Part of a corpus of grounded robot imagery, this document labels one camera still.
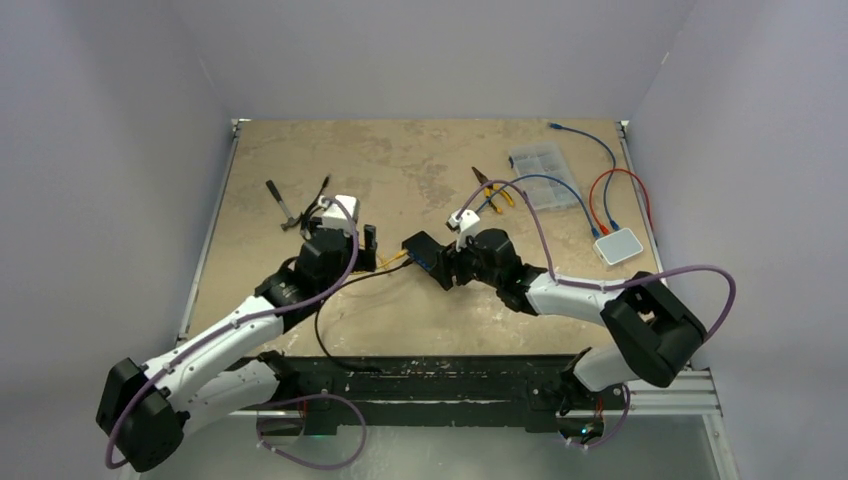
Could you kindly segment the black box device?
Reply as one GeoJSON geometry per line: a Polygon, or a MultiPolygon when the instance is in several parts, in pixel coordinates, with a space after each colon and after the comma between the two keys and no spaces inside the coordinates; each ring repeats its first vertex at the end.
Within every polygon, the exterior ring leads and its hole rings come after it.
{"type": "Polygon", "coordinates": [[[437,267],[444,246],[425,231],[419,231],[401,243],[407,256],[427,272],[437,267]]]}

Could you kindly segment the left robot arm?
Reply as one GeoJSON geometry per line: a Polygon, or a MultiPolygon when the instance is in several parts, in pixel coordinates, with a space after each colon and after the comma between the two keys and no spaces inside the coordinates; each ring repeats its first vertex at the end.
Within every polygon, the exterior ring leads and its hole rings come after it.
{"type": "Polygon", "coordinates": [[[313,315],[353,272],[373,272],[377,230],[325,221],[296,259],[263,280],[225,318],[142,363],[124,358],[107,373],[96,423],[107,435],[105,465],[146,472],[190,433],[254,404],[284,409],[297,399],[297,372],[279,354],[233,364],[313,315]]]}

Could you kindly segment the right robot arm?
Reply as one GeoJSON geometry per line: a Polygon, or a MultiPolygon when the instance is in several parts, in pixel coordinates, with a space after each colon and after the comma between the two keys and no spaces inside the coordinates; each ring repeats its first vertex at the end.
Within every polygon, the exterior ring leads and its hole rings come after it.
{"type": "Polygon", "coordinates": [[[446,289],[483,283],[517,313],[605,327],[612,344],[584,350],[563,373],[561,392],[576,407],[588,405],[609,386],[632,380],[669,386],[707,339],[697,316],[648,273],[637,273],[621,289],[591,287],[586,280],[524,262],[500,229],[486,229],[463,246],[437,246],[429,271],[446,289]]]}

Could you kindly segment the white network switch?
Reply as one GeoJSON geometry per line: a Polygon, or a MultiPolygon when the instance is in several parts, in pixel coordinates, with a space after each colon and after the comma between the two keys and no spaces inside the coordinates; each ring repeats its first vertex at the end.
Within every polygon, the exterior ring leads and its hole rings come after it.
{"type": "Polygon", "coordinates": [[[621,228],[597,239],[593,251],[607,268],[612,268],[639,256],[644,247],[630,228],[621,228]]]}

